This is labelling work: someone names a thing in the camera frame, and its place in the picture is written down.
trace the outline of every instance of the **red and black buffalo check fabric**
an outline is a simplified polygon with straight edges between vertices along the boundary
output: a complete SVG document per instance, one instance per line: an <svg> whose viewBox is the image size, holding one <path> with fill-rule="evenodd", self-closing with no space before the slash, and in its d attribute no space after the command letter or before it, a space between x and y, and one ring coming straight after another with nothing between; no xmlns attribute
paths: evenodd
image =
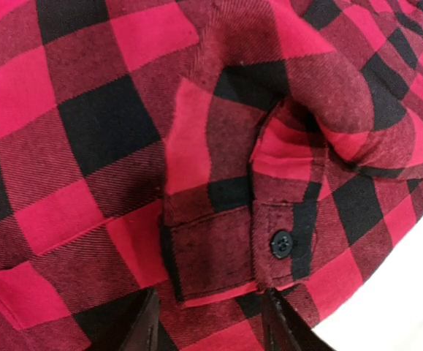
<svg viewBox="0 0 423 351"><path fill-rule="evenodd" d="M0 351L150 286L160 350L263 350L261 291L314 326L422 214L423 0L0 0Z"/></svg>

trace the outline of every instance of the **dark brown object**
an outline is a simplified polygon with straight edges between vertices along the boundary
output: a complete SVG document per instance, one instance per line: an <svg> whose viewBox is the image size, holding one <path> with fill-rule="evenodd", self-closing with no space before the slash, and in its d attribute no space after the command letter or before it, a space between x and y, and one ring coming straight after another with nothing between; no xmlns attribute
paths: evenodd
<svg viewBox="0 0 423 351"><path fill-rule="evenodd" d="M334 351L276 289L268 289L263 295L262 319L266 351Z"/></svg>
<svg viewBox="0 0 423 351"><path fill-rule="evenodd" d="M158 292L141 290L119 321L88 351L157 351L158 326Z"/></svg>

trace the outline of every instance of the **plaid shirt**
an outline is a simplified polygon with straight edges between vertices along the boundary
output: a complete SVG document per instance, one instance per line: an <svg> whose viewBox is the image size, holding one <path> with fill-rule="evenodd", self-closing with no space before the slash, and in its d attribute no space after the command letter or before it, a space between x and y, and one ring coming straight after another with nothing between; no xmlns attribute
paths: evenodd
<svg viewBox="0 0 423 351"><path fill-rule="evenodd" d="M0 0L0 350L149 286L160 350L262 350L422 214L423 0Z"/></svg>

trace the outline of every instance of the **black button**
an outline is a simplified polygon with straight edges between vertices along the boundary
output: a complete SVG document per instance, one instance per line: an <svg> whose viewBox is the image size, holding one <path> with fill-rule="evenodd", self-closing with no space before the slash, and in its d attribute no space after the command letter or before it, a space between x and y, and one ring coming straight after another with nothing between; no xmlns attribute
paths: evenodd
<svg viewBox="0 0 423 351"><path fill-rule="evenodd" d="M291 254L292 237L285 230L279 230L271 240L271 251L276 258L282 260Z"/></svg>

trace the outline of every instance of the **white fabric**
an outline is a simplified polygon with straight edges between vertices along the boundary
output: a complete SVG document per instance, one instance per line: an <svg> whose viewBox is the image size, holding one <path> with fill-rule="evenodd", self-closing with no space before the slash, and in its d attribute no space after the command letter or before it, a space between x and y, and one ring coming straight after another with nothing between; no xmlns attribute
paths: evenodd
<svg viewBox="0 0 423 351"><path fill-rule="evenodd" d="M423 217L314 331L336 351L423 351Z"/></svg>

